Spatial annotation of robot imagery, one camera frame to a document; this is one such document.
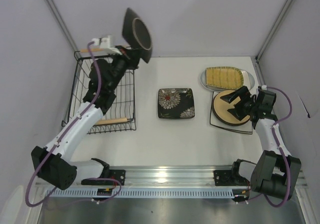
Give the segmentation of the woven fan-shaped plate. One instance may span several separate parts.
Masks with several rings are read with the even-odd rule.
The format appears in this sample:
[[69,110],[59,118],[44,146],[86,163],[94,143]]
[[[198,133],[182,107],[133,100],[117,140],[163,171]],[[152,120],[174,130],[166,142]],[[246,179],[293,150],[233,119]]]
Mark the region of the woven fan-shaped plate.
[[205,78],[206,85],[221,89],[237,90],[244,85],[243,74],[235,67],[208,67],[205,70]]

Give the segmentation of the white square plate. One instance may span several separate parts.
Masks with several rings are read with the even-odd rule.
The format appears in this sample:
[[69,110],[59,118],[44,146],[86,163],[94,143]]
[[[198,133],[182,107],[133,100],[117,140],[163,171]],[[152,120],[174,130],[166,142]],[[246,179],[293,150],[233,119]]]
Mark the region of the white square plate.
[[230,94],[231,92],[233,92],[233,90],[225,90],[220,93],[213,92],[209,123],[220,129],[251,135],[253,133],[253,127],[249,115],[239,121],[228,112],[228,109],[234,108],[234,106],[240,102],[240,98],[238,97],[230,104],[221,100],[221,96]]

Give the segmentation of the black wire dish rack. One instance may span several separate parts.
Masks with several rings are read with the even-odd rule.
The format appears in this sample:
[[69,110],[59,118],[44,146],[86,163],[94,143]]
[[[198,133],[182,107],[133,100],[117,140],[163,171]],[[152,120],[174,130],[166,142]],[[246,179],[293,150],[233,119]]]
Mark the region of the black wire dish rack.
[[[89,90],[92,59],[89,53],[74,52],[76,66],[69,98],[68,110],[61,122],[64,127],[83,103],[83,98]],[[136,129],[135,103],[135,72],[126,71],[115,89],[116,99],[111,108],[101,118],[97,125],[91,127],[89,134],[130,131]]]

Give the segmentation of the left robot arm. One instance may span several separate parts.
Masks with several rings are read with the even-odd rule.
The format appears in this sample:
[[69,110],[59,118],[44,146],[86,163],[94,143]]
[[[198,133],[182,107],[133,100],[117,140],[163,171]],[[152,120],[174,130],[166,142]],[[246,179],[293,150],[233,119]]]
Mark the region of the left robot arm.
[[128,70],[138,68],[139,49],[117,46],[118,54],[111,62],[93,59],[88,90],[78,111],[45,147],[36,146],[31,152],[35,174],[54,187],[65,190],[74,181],[87,181],[108,176],[108,164],[100,159],[72,162],[77,146],[89,130],[108,112],[116,99],[116,88]]

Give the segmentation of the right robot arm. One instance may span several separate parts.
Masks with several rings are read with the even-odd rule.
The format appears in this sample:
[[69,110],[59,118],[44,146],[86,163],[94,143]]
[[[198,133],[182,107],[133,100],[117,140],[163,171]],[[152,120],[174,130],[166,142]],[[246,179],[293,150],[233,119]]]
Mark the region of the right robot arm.
[[263,85],[258,87],[256,95],[252,95],[243,86],[221,92],[215,98],[228,104],[239,100],[227,112],[239,121],[249,117],[262,146],[258,162],[236,160],[232,164],[231,177],[246,179],[251,191],[264,195],[271,206],[279,208],[291,199],[302,164],[287,150],[279,131],[280,122],[290,114],[278,119],[272,113],[277,98],[275,91],[276,88]]

